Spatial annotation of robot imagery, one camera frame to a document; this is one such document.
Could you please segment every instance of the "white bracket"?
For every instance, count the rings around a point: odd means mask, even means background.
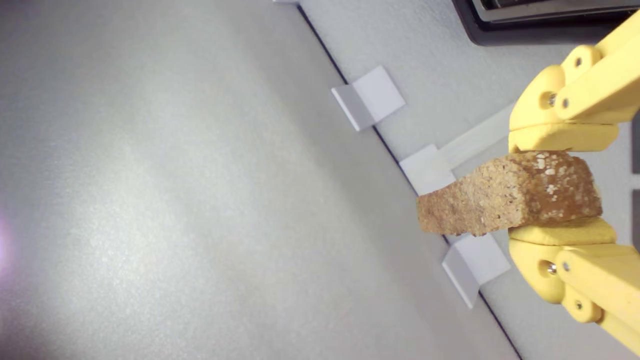
[[[375,125],[405,104],[382,66],[352,84],[332,88],[331,92],[357,131]]]
[[[429,145],[400,161],[400,167],[418,195],[441,189],[456,180],[444,155],[435,145]],[[511,265],[490,234],[448,236],[447,239],[453,245],[442,261],[442,267],[467,306],[472,308],[480,286],[509,270]]]
[[[511,268],[491,234],[467,234],[451,245],[442,267],[469,309],[476,303],[480,286]]]

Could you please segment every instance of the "white plastic strip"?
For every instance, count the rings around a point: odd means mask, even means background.
[[[509,135],[511,104],[440,149],[442,157],[456,168]]]

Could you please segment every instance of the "white wall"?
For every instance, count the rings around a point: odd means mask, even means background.
[[[293,7],[0,3],[2,359],[512,359]]]

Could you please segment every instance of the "bread crust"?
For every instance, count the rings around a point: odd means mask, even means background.
[[[509,154],[417,201],[423,231],[441,234],[557,224],[602,214],[587,163],[564,151]]]

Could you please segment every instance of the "gray surface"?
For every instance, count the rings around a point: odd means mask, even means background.
[[[514,359],[295,8],[0,3],[0,358]]]
[[[384,65],[406,106],[377,128],[397,159],[442,147],[515,101],[573,46],[478,47],[451,1],[302,0],[349,82]]]
[[[442,148],[496,114],[541,69],[563,61],[573,48],[474,46],[450,1],[303,0],[302,5],[349,81],[378,65],[394,79],[407,105],[377,127],[399,160],[430,143]],[[505,153],[506,140],[454,172],[467,174]],[[581,155],[594,169],[604,218],[621,243],[630,243],[629,154],[629,137],[621,135],[605,152]],[[506,234],[494,236],[506,251]],[[563,308],[542,301],[515,267],[483,286],[483,293],[525,359],[636,358],[597,326],[578,324]]]

